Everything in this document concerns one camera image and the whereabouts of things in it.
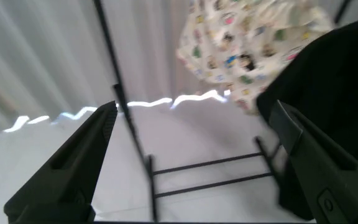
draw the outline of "black garment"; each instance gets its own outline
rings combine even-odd
[[[264,120],[276,100],[294,106],[358,160],[358,22],[312,42],[257,98]],[[287,162],[280,205],[310,219],[306,200]]]

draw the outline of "patterned cloth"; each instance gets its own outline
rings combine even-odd
[[[220,83],[248,114],[256,97],[333,25],[312,0],[194,0],[177,57],[199,80]]]

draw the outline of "floor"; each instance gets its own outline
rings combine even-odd
[[[277,142],[263,121],[247,116],[231,103],[214,99],[186,101],[174,110],[167,105],[133,107],[132,114],[146,154],[155,156],[156,169],[166,169],[257,152],[252,142],[262,136],[273,148]],[[26,125],[0,134],[0,223],[2,207],[12,194],[90,116]],[[157,177],[157,192],[229,180],[267,171],[259,157],[173,172]],[[92,201],[96,220],[151,221],[147,179],[119,116]],[[276,203],[271,177],[159,198],[166,222],[302,222]]]

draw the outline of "black metal rack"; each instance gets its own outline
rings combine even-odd
[[[341,7],[339,8],[339,10],[335,16],[335,19],[334,19],[336,24],[340,23],[341,18],[343,17],[346,9],[349,7],[350,2],[351,2],[351,0],[343,0]],[[272,155],[268,155],[268,152],[267,152],[268,150],[266,150],[266,148],[263,144],[263,141],[258,136],[255,137],[255,143],[260,151],[257,153],[246,154],[243,156],[230,157],[230,158],[226,158],[226,159],[218,159],[215,161],[202,162],[202,163],[192,164],[192,165],[188,165],[188,166],[174,167],[174,168],[164,169],[164,170],[154,170],[154,157],[153,157],[153,155],[145,156],[144,151],[142,150],[142,147],[140,145],[139,139],[137,137],[137,131],[136,131],[135,126],[132,122],[131,112],[129,111],[129,108],[127,107],[127,98],[126,98],[126,94],[124,91],[124,84],[123,84],[123,80],[121,78],[119,65],[116,60],[116,55],[114,53],[114,46],[113,46],[113,43],[111,40],[111,36],[110,36],[108,24],[106,22],[106,18],[104,15],[104,9],[103,9],[101,0],[94,0],[94,5],[95,5],[95,8],[98,13],[99,21],[100,21],[100,24],[101,24],[101,27],[103,30],[104,41],[108,48],[110,61],[114,68],[114,73],[115,73],[115,76],[117,79],[117,84],[113,86],[113,89],[118,97],[118,101],[121,106],[122,112],[124,112],[124,115],[126,118],[126,123],[131,131],[132,140],[134,141],[135,148],[137,150],[139,159],[141,160],[141,163],[144,165],[144,170],[146,171],[146,174],[149,177],[152,218],[153,218],[154,222],[159,221],[157,199],[160,197],[167,197],[170,195],[182,194],[182,193],[186,193],[186,192],[192,192],[195,190],[208,189],[211,187],[233,184],[233,183],[243,182],[243,181],[247,181],[247,180],[254,180],[254,179],[259,179],[259,178],[268,177],[268,176],[272,176],[276,180],[276,182],[280,185],[280,182],[281,182],[280,175],[273,168],[272,160],[276,156],[278,150],[280,149],[281,144],[278,143],[275,146],[275,149],[274,149]],[[270,172],[264,173],[264,174],[252,175],[252,176],[243,177],[243,178],[238,178],[238,179],[222,181],[222,182],[216,182],[213,184],[206,184],[206,185],[200,185],[197,187],[190,187],[187,189],[175,190],[175,191],[171,191],[171,192],[156,193],[155,181],[154,181],[156,175],[162,175],[162,174],[166,174],[169,172],[176,172],[179,170],[187,170],[187,169],[192,169],[192,168],[196,168],[196,167],[203,167],[203,166],[219,164],[219,163],[223,163],[223,162],[236,161],[239,159],[247,159],[247,158],[251,158],[251,157],[257,157],[257,156],[262,156],[264,158],[264,161],[267,164],[268,168],[270,169]]]

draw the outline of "white curtain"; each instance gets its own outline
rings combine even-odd
[[[104,11],[129,101],[176,98],[200,83],[176,59],[191,0],[105,0]],[[334,17],[342,0],[319,0]],[[342,24],[358,20],[358,0]],[[115,84],[92,1],[0,0],[0,130],[76,114],[114,99]]]
[[[0,129],[113,100],[92,1],[0,0]]]

